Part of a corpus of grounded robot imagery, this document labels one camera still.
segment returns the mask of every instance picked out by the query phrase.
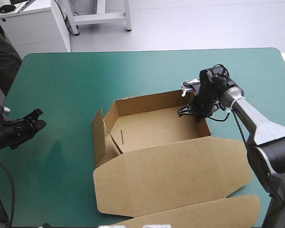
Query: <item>white cabinet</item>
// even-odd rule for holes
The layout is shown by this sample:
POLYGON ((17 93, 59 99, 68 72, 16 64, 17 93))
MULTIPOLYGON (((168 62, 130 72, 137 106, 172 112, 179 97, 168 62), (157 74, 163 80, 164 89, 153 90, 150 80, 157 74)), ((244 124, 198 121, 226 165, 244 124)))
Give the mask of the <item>white cabinet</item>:
MULTIPOLYGON (((0 0, 2 5, 10 0, 0 0)), ((70 52, 70 38, 54 0, 36 0, 23 12, 0 13, 0 25, 21 58, 30 53, 70 52)))

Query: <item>robotic arm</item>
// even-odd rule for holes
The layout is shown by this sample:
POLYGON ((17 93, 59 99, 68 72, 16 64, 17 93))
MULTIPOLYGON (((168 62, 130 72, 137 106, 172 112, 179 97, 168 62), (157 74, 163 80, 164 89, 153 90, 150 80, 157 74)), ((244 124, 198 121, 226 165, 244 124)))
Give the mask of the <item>robotic arm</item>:
POLYGON ((285 228, 285 127, 267 119, 244 97, 244 91, 229 77, 223 65, 202 70, 199 79, 181 84, 183 96, 195 94, 179 116, 210 117, 218 109, 230 108, 249 131, 245 140, 248 162, 271 202, 263 228, 285 228))

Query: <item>brown cardboard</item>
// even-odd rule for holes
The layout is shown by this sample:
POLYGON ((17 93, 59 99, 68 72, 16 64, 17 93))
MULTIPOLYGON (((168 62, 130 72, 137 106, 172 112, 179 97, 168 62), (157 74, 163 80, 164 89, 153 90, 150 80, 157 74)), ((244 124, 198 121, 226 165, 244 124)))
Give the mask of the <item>brown cardboard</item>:
POLYGON ((261 203, 256 195, 232 197, 190 205, 117 223, 127 228, 171 224, 173 228, 251 228, 261 203))
POLYGON ((123 152, 209 136, 204 119, 197 123, 192 116, 178 117, 178 108, 187 102, 181 94, 176 90, 117 100, 105 118, 98 111, 93 120, 95 166, 123 152))
POLYGON ((104 118, 96 114, 98 210, 135 217, 121 223, 128 228, 251 227, 257 196, 226 199, 252 179, 243 143, 211 137, 205 119, 179 118, 177 109, 187 103, 181 93, 121 99, 104 118))
POLYGON ((138 217, 225 198, 250 182, 246 160, 243 143, 210 136, 121 154, 94 171, 98 210, 138 217))

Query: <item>metal frame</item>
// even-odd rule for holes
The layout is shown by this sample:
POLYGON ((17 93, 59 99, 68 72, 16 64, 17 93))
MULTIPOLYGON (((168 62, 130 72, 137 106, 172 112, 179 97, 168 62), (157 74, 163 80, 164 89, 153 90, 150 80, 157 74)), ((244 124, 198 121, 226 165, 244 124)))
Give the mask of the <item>metal frame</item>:
POLYGON ((75 35, 79 35, 78 25, 100 24, 109 23, 115 21, 126 21, 127 31, 132 30, 130 19, 129 0, 124 1, 124 12, 119 13, 106 13, 105 1, 97 0, 97 13, 89 15, 74 15, 74 10, 70 0, 63 0, 64 7, 66 9, 67 17, 70 21, 72 31, 75 35))

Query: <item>white drawer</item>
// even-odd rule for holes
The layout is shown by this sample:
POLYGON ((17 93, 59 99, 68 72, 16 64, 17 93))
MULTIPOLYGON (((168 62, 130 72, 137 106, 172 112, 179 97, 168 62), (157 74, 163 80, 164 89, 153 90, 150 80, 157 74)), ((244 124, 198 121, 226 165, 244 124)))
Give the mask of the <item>white drawer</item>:
POLYGON ((0 19, 0 25, 5 33, 23 31, 55 25, 52 11, 24 14, 0 19))
POLYGON ((21 58, 30 53, 55 53, 67 52, 67 48, 62 39, 46 41, 42 43, 29 44, 15 47, 21 58))
POLYGON ((54 39, 61 39, 61 34, 57 25, 11 32, 7 33, 6 35, 15 47, 54 39))

